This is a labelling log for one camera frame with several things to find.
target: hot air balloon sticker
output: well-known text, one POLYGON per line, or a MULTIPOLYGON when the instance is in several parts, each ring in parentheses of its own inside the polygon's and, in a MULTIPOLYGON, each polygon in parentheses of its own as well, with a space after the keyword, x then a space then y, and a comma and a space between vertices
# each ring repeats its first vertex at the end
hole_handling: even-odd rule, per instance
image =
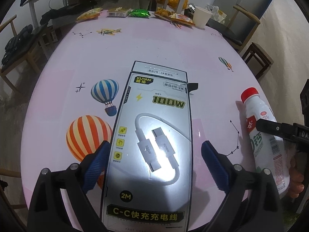
POLYGON ((234 72, 232 70, 232 65, 230 63, 228 63, 224 58, 219 57, 219 60, 227 67, 228 70, 231 70, 232 72, 234 72))
POLYGON ((116 97, 118 89, 118 83, 112 79, 101 80, 91 89, 92 97, 105 104, 105 112, 109 116, 114 116, 117 113, 117 108, 112 104, 112 101, 116 97))
POLYGON ((100 144, 111 141, 112 129, 97 116, 85 115, 74 120, 66 132, 66 143, 72 155, 82 161, 94 153, 100 144))

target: paper cup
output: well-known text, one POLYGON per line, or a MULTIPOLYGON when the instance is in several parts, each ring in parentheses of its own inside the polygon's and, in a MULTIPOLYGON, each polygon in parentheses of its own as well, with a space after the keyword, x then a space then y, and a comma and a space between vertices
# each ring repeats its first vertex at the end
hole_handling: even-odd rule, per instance
POLYGON ((206 9, 201 7, 195 7, 193 22, 195 23, 195 27, 204 29, 206 23, 209 18, 212 16, 212 13, 206 9))

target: pink table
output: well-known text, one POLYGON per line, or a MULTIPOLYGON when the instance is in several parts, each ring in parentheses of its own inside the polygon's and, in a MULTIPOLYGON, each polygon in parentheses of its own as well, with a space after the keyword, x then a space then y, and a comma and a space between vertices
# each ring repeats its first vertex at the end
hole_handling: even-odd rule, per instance
MULTIPOLYGON (((118 108, 135 60, 187 71, 189 82, 199 83, 190 95, 194 185, 189 229, 209 222, 224 198, 201 157, 202 142, 210 140, 219 153, 229 154, 233 164, 254 170, 240 95, 255 87, 261 98, 267 99, 247 65, 222 36, 208 27, 176 28, 156 18, 106 18, 103 12, 96 20, 73 27, 52 54, 33 91, 21 143, 21 175, 28 206, 43 168, 64 170, 78 162, 66 143, 67 129, 75 119, 94 115, 113 128, 116 116, 109 117, 104 104, 94 100, 90 91, 100 80, 117 81, 119 92, 113 104, 118 108), (111 36, 98 34, 101 28, 122 30, 111 36)), ((63 196, 74 227, 80 229, 65 192, 63 196)), ((87 196, 99 213, 101 189, 96 186, 87 196)))

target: charging cable box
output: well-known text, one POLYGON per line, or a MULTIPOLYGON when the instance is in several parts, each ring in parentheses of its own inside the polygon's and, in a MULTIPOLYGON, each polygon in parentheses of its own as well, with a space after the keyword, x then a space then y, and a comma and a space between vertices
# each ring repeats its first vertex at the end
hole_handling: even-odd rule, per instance
POLYGON ((102 193, 110 231, 187 231, 192 134, 187 73, 135 61, 113 131, 102 193))

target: plastic bottle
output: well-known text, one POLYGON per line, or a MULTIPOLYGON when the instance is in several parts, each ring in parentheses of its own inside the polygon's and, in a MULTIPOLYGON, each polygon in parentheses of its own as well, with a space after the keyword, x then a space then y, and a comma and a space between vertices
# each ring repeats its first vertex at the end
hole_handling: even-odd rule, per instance
POLYGON ((259 132, 255 125, 260 118, 276 121, 272 111, 258 91, 250 87, 241 94, 241 100, 246 107, 247 130, 253 149, 256 171, 268 168, 275 180, 280 197, 285 194, 289 185, 289 171, 286 165, 286 152, 280 137, 259 132))

